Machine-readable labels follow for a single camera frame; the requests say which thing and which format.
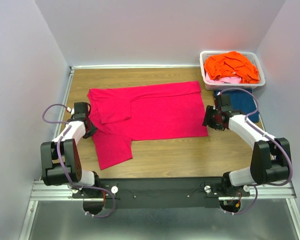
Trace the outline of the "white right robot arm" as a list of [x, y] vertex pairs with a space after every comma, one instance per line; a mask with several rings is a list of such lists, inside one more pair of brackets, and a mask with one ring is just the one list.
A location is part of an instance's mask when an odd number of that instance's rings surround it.
[[231, 196], [243, 186], [280, 187], [291, 181], [293, 167], [290, 143], [286, 138], [267, 133], [230, 106], [207, 106], [202, 125], [218, 131], [230, 130], [252, 149], [249, 167], [223, 174], [219, 189], [224, 195]]

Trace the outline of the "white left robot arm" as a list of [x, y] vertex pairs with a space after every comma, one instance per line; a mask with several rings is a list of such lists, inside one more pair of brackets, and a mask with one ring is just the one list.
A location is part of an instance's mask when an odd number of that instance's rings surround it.
[[42, 179], [45, 185], [69, 185], [73, 189], [83, 189], [91, 198], [100, 194], [100, 178], [96, 172], [82, 168], [77, 148], [81, 139], [91, 137], [96, 130], [88, 113], [74, 113], [57, 137], [41, 144]]

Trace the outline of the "folded blue t shirt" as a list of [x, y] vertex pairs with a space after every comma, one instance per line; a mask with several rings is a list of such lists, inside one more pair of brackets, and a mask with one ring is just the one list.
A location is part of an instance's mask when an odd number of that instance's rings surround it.
[[[241, 111], [245, 115], [254, 112], [257, 109], [255, 100], [247, 92], [242, 90], [230, 90], [223, 92], [223, 94], [229, 95], [234, 110]], [[258, 123], [259, 112], [257, 111], [248, 118], [251, 122]]]

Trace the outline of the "white plastic laundry basket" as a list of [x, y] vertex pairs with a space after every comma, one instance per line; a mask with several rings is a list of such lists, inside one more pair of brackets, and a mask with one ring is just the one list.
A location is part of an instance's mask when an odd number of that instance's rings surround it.
[[244, 51], [202, 51], [201, 75], [209, 91], [264, 86], [265, 75], [257, 55]]

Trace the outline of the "light pink t shirt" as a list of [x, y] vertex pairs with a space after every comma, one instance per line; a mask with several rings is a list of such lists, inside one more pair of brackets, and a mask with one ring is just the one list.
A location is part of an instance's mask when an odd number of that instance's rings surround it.
[[208, 83], [213, 84], [240, 84], [242, 81], [242, 78], [237, 76], [221, 77], [220, 79], [211, 79], [208, 74], [205, 75], [205, 79]]

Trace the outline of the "orange t shirt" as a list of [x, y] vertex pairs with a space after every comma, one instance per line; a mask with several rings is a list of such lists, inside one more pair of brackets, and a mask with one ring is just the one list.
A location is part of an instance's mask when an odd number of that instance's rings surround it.
[[212, 80], [224, 77], [241, 77], [241, 84], [260, 82], [259, 71], [249, 59], [237, 51], [211, 55], [204, 62], [205, 75]]

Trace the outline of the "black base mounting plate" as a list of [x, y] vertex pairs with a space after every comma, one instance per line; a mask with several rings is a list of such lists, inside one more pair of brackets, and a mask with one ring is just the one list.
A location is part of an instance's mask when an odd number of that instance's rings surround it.
[[242, 187], [226, 187], [221, 177], [102, 178], [117, 209], [218, 208], [223, 199], [248, 197]]

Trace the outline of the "aluminium front frame rail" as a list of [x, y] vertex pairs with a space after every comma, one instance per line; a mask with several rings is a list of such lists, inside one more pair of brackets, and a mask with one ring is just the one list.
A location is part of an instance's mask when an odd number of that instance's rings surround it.
[[[244, 200], [253, 200], [258, 193], [258, 199], [295, 199], [297, 197], [293, 185], [288, 183], [284, 186], [261, 185], [256, 189], [249, 188]], [[85, 193], [72, 190], [66, 185], [46, 186], [42, 180], [35, 181], [29, 199], [31, 201], [80, 201], [82, 199], [101, 201], [102, 198], [88, 197]]]

